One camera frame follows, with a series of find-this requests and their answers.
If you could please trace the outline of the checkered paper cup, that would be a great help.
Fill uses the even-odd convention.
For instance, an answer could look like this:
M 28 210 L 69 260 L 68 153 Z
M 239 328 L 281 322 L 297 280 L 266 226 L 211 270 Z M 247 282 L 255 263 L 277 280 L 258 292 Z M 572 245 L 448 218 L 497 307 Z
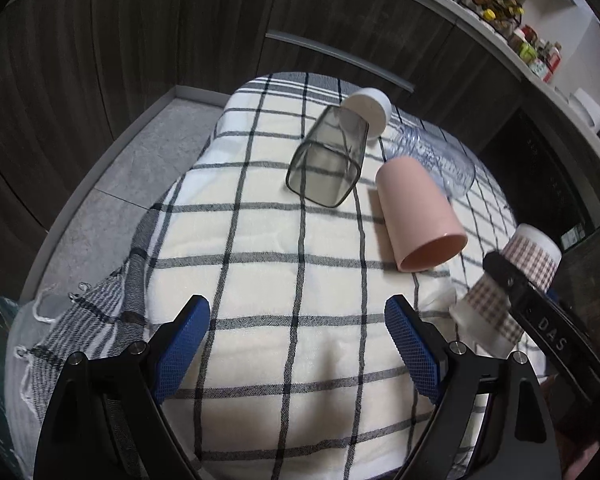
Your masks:
M 486 255 L 489 269 L 450 307 L 453 320 L 484 351 L 505 358 L 522 335 L 509 314 L 508 293 L 518 284 L 546 292 L 561 261 L 562 252 L 548 235 L 521 223 L 503 249 Z

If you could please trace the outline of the pink plastic cup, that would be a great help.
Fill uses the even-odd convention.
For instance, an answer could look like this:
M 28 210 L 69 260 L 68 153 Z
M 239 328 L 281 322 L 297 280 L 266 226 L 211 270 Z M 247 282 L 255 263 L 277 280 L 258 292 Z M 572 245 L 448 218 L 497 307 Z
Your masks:
M 468 236 L 448 198 L 413 157 L 388 160 L 376 188 L 396 266 L 422 272 L 457 256 Z

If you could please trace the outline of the smoky square transparent cup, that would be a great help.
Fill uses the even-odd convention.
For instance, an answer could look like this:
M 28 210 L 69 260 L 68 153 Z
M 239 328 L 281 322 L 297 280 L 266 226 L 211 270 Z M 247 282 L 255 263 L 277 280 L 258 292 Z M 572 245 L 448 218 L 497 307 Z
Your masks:
M 361 177 L 368 128 L 353 110 L 326 106 L 292 156 L 287 188 L 314 204 L 340 206 Z

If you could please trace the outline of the white cup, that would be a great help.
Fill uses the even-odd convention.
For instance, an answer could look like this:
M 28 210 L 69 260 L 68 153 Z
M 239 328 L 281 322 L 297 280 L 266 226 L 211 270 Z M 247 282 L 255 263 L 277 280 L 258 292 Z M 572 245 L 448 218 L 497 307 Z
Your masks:
M 368 123 L 368 140 L 375 140 L 382 135 L 392 113 L 388 96 L 376 88 L 359 88 L 347 96 L 341 106 L 352 110 Z

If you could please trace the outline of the grey striped towel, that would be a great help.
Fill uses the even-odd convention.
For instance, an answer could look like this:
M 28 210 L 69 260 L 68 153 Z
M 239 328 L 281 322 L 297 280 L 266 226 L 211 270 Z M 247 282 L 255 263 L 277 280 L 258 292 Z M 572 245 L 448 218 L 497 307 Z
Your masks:
M 49 288 L 19 309 L 8 334 L 4 396 L 12 448 L 24 478 L 33 477 L 42 422 L 69 354 L 108 358 L 149 336 L 147 258 L 160 248 L 165 221 L 165 214 L 149 209 L 122 266 L 76 298 Z

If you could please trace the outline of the white black plaid cloth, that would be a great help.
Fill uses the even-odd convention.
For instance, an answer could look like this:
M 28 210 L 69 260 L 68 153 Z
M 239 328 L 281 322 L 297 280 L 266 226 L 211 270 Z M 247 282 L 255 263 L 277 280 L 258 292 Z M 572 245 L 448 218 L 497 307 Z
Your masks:
M 215 479 L 370 479 L 399 468 L 434 408 L 416 391 L 384 321 L 404 296 L 454 338 L 453 297 L 513 236 L 516 220 L 479 167 L 452 203 L 468 243 L 417 274 L 396 268 L 375 177 L 408 115 L 395 110 L 361 179 L 324 208 L 290 192 L 294 151 L 346 82 L 281 73 L 243 84 L 208 150 L 155 204 L 146 306 L 173 318 L 210 304 L 207 339 L 163 411 L 184 451 Z

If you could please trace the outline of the clear plastic bottle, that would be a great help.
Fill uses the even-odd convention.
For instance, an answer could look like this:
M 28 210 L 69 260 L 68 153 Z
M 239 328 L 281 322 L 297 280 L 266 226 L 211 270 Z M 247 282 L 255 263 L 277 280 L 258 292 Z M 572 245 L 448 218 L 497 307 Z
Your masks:
M 458 148 L 423 128 L 400 125 L 389 136 L 387 158 L 416 159 L 448 197 L 461 198 L 475 181 L 475 163 Z

